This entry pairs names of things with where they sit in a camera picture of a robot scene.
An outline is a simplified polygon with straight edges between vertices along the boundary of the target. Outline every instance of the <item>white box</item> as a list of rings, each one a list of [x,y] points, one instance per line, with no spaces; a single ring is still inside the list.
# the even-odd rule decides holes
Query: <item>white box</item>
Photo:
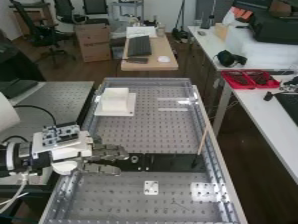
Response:
[[[101,96],[101,108],[103,112],[127,111],[127,88],[106,88]]]

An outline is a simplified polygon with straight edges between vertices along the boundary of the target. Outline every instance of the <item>cardboard box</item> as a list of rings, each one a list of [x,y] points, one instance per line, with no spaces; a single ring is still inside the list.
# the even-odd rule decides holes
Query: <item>cardboard box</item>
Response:
[[[222,23],[215,23],[215,35],[222,39],[222,41],[226,40],[227,28],[228,27]]]
[[[75,26],[83,62],[110,60],[109,26],[83,24]]]
[[[98,43],[81,47],[83,62],[110,60],[109,43]]]

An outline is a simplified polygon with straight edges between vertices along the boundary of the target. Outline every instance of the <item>office chair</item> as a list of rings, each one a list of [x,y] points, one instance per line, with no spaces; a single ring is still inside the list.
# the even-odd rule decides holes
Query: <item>office chair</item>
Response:
[[[105,0],[83,0],[83,10],[86,15],[107,14]]]
[[[30,31],[29,42],[34,47],[49,47],[49,52],[43,53],[41,58],[35,61],[39,62],[42,59],[51,57],[53,64],[55,66],[55,55],[66,55],[70,56],[63,50],[54,50],[53,47],[58,48],[58,42],[62,40],[69,40],[70,36],[58,32],[55,30],[54,25],[43,25],[42,19],[39,20],[39,26],[34,25],[33,20],[26,14],[23,7],[19,2],[10,0],[27,28]]]
[[[74,7],[70,0],[54,0],[55,18],[59,22],[67,24],[83,23],[89,18],[74,14]]]

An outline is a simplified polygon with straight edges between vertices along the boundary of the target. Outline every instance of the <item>red tray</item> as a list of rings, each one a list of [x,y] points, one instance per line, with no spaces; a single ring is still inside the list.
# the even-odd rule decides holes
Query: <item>red tray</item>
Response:
[[[255,87],[259,89],[265,88],[277,88],[279,82],[271,77],[271,75],[260,70],[250,70],[244,71],[244,74],[248,76],[248,78],[255,83]]]
[[[252,80],[236,70],[226,70],[220,72],[220,75],[232,89],[254,89],[255,84]]]
[[[279,87],[279,82],[261,70],[224,70],[220,75],[234,89]]]

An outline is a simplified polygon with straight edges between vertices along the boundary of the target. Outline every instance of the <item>white wall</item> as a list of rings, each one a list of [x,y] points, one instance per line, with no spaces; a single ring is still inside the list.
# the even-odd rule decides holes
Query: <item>white wall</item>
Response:
[[[45,0],[50,3],[50,11],[53,18],[54,16],[54,7],[53,0]],[[83,14],[82,10],[82,0],[71,0],[75,12]],[[182,0],[144,0],[144,19],[151,20],[152,16],[156,15],[158,22],[166,25],[166,31],[170,32],[175,25],[175,20],[178,17],[179,7]],[[11,10],[7,8],[9,0],[0,0],[0,29],[7,35],[9,39],[15,39],[21,36],[19,28],[15,22],[15,18],[11,14]],[[184,4],[184,29],[187,25],[192,25],[194,14],[195,14],[195,0],[186,0]],[[118,18],[118,8],[109,7],[109,12],[111,14],[114,11],[114,16]],[[123,10],[123,13],[131,13],[132,9]],[[58,30],[62,32],[73,32],[73,26],[65,23],[58,23]]]
[[[107,6],[114,1],[116,1],[116,0],[106,0]],[[143,1],[144,1],[144,19],[152,20],[152,16],[156,15],[158,22],[160,22],[166,25],[166,31],[170,32],[175,25],[182,0],[143,0]],[[53,17],[55,17],[54,16],[53,0],[46,0],[46,2],[50,3],[51,15],[53,15]],[[75,9],[75,12],[79,14],[83,14],[82,0],[71,0],[71,4]],[[118,17],[118,7],[114,7],[114,9],[111,9],[111,7],[109,6],[109,12],[111,12],[111,10],[114,11],[114,16],[116,18]],[[124,13],[132,14],[132,9],[127,8],[126,10],[123,10],[123,14]],[[186,29],[186,26],[192,25],[194,15],[195,15],[195,0],[186,0],[184,29]],[[62,24],[58,21],[55,21],[55,22],[59,24],[58,25],[59,31],[62,31],[62,32],[73,31],[71,25]]]
[[[11,10],[7,8],[9,5],[9,0],[0,0],[0,29],[5,32],[7,38],[13,40],[21,36],[21,32]]]

